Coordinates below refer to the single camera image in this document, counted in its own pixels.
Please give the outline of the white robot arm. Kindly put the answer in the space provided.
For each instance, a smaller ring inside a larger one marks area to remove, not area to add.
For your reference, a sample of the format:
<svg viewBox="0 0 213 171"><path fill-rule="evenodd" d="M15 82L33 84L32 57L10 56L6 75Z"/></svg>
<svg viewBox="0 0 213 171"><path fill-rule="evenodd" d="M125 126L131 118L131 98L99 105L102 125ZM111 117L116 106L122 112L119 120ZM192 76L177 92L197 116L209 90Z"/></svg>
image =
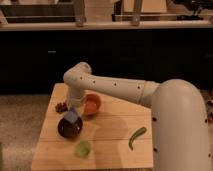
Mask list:
<svg viewBox="0 0 213 171"><path fill-rule="evenodd" d="M67 70L63 80L72 106L93 90L151 110L153 171L213 171L206 105L192 83L95 76L86 62Z"/></svg>

